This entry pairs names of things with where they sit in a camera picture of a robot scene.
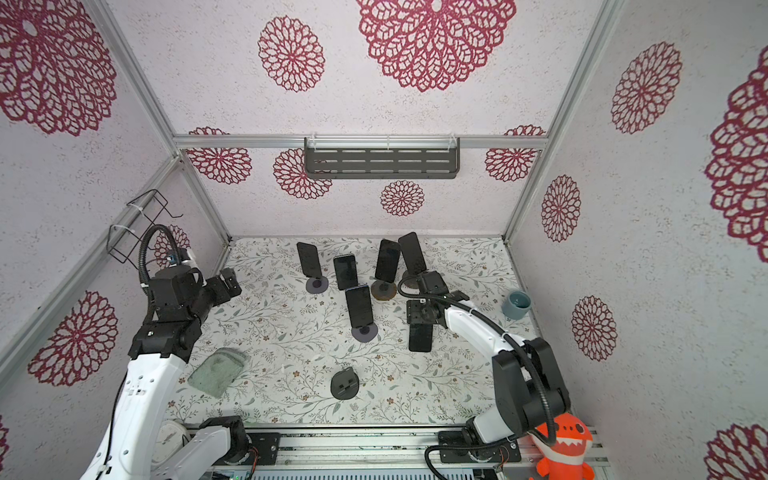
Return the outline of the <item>grey phone stand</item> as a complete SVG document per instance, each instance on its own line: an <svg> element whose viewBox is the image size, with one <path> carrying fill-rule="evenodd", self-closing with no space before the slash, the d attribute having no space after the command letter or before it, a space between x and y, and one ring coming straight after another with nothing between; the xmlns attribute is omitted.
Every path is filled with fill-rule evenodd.
<svg viewBox="0 0 768 480"><path fill-rule="evenodd" d="M355 340L360 343L369 343L375 340L378 336L378 327L375 323L363 327L353 327L351 334Z"/></svg>

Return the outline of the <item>black phone stand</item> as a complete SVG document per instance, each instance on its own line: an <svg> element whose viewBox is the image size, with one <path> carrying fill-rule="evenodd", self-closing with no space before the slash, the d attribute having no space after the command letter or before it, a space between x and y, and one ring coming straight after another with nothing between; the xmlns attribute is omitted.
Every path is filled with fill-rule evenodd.
<svg viewBox="0 0 768 480"><path fill-rule="evenodd" d="M350 400L358 395L360 380L352 367L347 367L333 375L330 392L337 400Z"/></svg>

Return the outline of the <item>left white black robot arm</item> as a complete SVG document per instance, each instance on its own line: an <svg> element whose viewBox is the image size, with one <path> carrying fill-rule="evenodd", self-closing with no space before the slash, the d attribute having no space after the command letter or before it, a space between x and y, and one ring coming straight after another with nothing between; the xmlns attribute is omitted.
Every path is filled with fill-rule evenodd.
<svg viewBox="0 0 768 480"><path fill-rule="evenodd" d="M237 463L250 440L238 416L204 421L191 441L158 466L152 457L165 409L189 363L202 325L215 306L239 296L236 273L224 268L205 279L192 261L150 275L140 282L154 319L134 336L130 361L116 396L111 422L83 473L85 479L199 479L219 461Z"/></svg>

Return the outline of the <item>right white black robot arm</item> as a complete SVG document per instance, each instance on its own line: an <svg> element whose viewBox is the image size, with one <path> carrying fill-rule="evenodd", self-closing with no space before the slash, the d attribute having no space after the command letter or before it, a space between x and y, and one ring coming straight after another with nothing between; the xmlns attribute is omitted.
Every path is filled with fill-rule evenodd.
<svg viewBox="0 0 768 480"><path fill-rule="evenodd" d="M571 401L551 346L540 337L528 340L504 330L463 292L450 291L436 271L414 281L414 292L405 290L404 281L397 291L416 302L418 319L458 335L491 365L494 405L467 421L468 447L489 448L526 435L555 445L555 418Z"/></svg>

